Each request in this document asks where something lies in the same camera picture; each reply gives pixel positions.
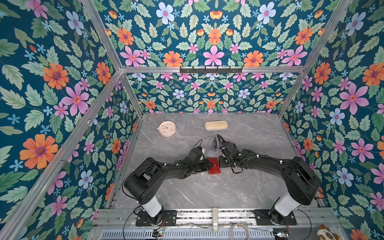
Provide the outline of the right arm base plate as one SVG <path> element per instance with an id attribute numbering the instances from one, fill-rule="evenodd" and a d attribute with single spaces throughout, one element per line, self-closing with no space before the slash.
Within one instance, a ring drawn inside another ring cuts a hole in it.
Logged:
<path id="1" fill-rule="evenodd" d="M 296 226 L 297 220 L 295 218 L 294 212 L 290 212 L 287 216 L 283 216 L 278 213 L 276 210 L 253 210 L 255 214 L 255 219 L 258 226 Z"/>

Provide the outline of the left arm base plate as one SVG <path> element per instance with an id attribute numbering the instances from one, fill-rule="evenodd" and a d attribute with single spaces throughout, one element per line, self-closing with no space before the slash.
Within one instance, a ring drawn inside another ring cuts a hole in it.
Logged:
<path id="1" fill-rule="evenodd" d="M 174 227 L 177 221 L 176 210 L 161 210 L 155 217 L 151 217 L 144 210 L 140 210 L 137 215 L 136 227 Z"/>

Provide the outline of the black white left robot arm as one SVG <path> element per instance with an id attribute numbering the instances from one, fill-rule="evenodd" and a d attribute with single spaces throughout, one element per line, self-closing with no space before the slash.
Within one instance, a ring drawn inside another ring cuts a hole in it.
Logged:
<path id="1" fill-rule="evenodd" d="M 147 158 L 125 177 L 122 191 L 126 196 L 135 199 L 143 208 L 150 224 L 157 226 L 164 219 L 164 207 L 156 197 L 163 182 L 170 179 L 183 180 L 208 172 L 213 166 L 205 158 L 202 147 L 193 148 L 187 157 L 174 163 L 162 163 L 154 158 Z"/>

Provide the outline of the clear acrylic card stand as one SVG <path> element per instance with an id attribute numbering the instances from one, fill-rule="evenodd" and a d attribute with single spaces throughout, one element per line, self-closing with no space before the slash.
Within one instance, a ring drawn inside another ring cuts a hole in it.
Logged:
<path id="1" fill-rule="evenodd" d="M 218 137 L 217 136 L 208 137 L 207 140 L 206 140 L 206 145 L 205 146 L 206 146 L 205 149 L 208 152 L 215 152 L 215 151 L 217 151 L 219 149 L 219 147 L 220 147 Z"/>

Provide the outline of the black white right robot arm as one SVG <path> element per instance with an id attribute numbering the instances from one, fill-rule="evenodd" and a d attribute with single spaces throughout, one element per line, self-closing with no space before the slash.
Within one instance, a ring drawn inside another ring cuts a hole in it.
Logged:
<path id="1" fill-rule="evenodd" d="M 258 170 L 285 182 L 287 192 L 275 201 L 266 215 L 275 225 L 282 225 L 296 208 L 309 206 L 319 192 L 322 181 L 301 157 L 278 159 L 247 149 L 240 151 L 234 143 L 226 141 L 219 134 L 217 142 L 223 154 L 219 157 L 221 168 L 231 168 L 234 174 L 244 170 Z"/>

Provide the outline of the red leather card holder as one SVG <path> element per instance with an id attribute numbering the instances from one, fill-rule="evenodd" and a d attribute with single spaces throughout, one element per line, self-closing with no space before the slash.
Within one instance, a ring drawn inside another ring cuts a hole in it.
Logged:
<path id="1" fill-rule="evenodd" d="M 221 167 L 218 157 L 207 158 L 207 169 L 209 175 L 218 175 L 221 173 Z"/>

